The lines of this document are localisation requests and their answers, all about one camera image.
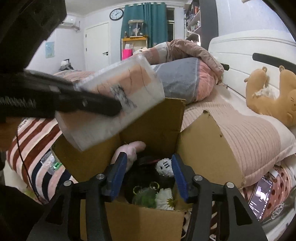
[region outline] pink plush toy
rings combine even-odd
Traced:
[[[116,159],[119,156],[120,152],[125,152],[128,156],[128,163],[126,166],[126,172],[127,172],[133,165],[134,161],[137,160],[137,153],[144,151],[145,148],[146,148],[146,144],[142,141],[135,141],[128,145],[123,145],[115,151],[111,160],[111,164],[114,164],[116,162]]]

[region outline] blue poster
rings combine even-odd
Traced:
[[[54,57],[54,42],[45,43],[45,57],[46,58]]]

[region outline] ceiling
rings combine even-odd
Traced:
[[[96,10],[132,0],[65,0],[67,12],[86,15]]]

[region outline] white door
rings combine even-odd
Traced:
[[[98,71],[109,66],[109,24],[87,29],[84,37],[86,70]]]

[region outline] window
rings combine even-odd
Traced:
[[[168,42],[175,39],[175,9],[167,8]]]

